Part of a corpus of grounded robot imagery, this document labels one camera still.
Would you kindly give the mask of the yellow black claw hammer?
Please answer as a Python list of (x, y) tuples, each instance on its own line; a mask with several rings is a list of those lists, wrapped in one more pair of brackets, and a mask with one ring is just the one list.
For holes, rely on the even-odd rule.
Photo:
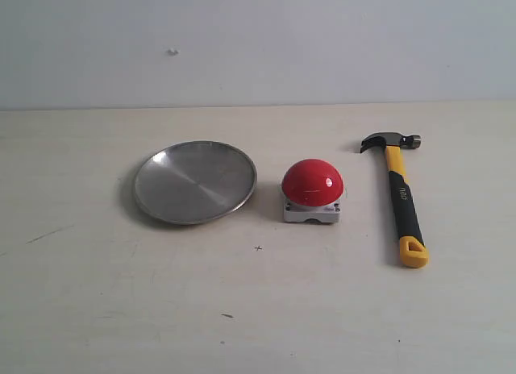
[(420, 135), (377, 132), (366, 137), (360, 146), (360, 153), (375, 147), (381, 148), (384, 152), (400, 260), (409, 268), (422, 268), (429, 261), (429, 252), (422, 239), (402, 156), (402, 149), (417, 149), (420, 145)]

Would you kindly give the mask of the red dome push button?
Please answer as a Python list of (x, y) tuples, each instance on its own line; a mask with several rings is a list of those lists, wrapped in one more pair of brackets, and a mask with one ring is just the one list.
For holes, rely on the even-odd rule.
[(340, 220), (344, 191), (343, 178), (332, 164), (320, 159), (298, 161), (281, 182), (283, 219), (290, 223), (335, 224)]

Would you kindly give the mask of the round stainless steel plate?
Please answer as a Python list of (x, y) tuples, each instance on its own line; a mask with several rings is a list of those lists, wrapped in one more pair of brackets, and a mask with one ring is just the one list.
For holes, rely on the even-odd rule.
[(256, 166), (245, 152), (228, 143), (197, 140), (151, 155), (136, 171), (132, 192), (150, 218), (190, 226), (235, 212), (256, 183)]

